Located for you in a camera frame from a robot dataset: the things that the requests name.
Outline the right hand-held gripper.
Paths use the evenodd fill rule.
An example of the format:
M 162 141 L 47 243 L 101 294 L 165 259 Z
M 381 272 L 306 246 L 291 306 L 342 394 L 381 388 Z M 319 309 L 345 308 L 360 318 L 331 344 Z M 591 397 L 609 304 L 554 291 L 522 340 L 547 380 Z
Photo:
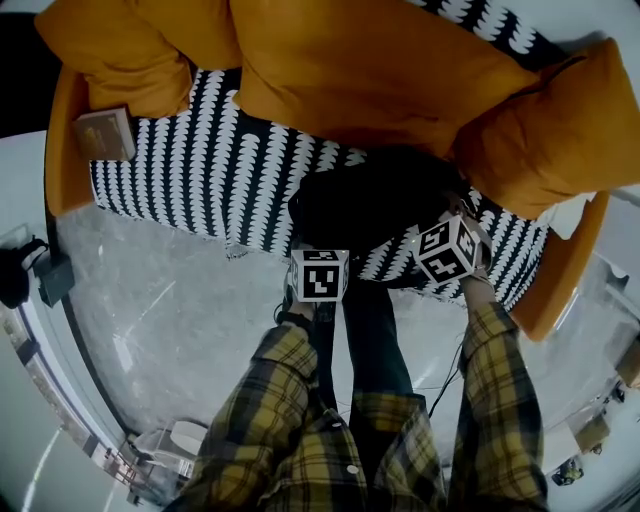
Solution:
M 444 285 L 474 273 L 479 245 L 479 237 L 456 215 L 416 235 L 413 257 L 430 283 Z

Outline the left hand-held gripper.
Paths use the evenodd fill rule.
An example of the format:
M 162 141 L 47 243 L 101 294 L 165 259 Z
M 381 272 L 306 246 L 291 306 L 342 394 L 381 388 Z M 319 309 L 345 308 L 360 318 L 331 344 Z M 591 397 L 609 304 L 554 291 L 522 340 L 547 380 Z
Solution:
M 340 302 L 348 280 L 347 250 L 296 249 L 291 252 L 289 284 L 300 302 Z

